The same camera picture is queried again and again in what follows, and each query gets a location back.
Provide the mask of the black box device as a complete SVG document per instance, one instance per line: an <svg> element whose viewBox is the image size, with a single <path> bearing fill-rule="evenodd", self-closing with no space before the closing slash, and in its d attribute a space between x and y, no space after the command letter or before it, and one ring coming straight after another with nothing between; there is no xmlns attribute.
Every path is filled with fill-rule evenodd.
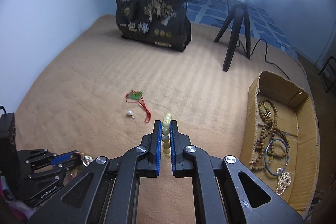
<svg viewBox="0 0 336 224"><path fill-rule="evenodd" d="M19 159L15 144L15 113L8 113L1 106L1 176L6 179L11 199L18 200L16 193L19 180Z"/></svg>

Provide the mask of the cardboard box tray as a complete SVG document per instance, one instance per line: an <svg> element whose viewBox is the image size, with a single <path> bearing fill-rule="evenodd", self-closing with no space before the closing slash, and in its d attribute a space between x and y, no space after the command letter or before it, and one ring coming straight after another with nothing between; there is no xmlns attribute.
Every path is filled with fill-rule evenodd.
<svg viewBox="0 0 336 224"><path fill-rule="evenodd" d="M319 132L309 94L275 73L260 72L248 91L239 159L306 217L319 170Z"/></svg>

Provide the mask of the black snack bag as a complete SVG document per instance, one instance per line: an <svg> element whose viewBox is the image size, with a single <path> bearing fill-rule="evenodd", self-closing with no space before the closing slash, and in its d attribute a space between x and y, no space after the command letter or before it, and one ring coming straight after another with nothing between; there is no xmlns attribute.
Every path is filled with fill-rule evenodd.
<svg viewBox="0 0 336 224"><path fill-rule="evenodd" d="M188 0L116 0L116 24L124 39L183 52L191 41Z"/></svg>

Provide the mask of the black tripod stand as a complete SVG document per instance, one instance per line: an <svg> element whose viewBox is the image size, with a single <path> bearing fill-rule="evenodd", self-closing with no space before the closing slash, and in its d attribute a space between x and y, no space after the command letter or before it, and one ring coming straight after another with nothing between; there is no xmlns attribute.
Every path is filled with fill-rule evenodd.
<svg viewBox="0 0 336 224"><path fill-rule="evenodd" d="M248 13L248 0L235 0L234 6L230 9L226 20L224 21L220 31L218 32L214 42L217 43L224 35L229 25L232 23L230 40L228 43L226 57L224 59L222 70L227 72L230 68L236 44L239 40L240 30L242 24L244 24L245 30L245 55L247 59L251 58L251 30L250 30L250 19Z"/></svg>

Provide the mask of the black clothes rack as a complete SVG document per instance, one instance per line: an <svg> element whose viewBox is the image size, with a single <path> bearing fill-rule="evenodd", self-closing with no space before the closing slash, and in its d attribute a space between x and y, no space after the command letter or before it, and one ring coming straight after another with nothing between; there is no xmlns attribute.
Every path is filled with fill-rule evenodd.
<svg viewBox="0 0 336 224"><path fill-rule="evenodd" d="M330 56L324 63L318 74L325 88L325 93L335 94L335 57Z"/></svg>

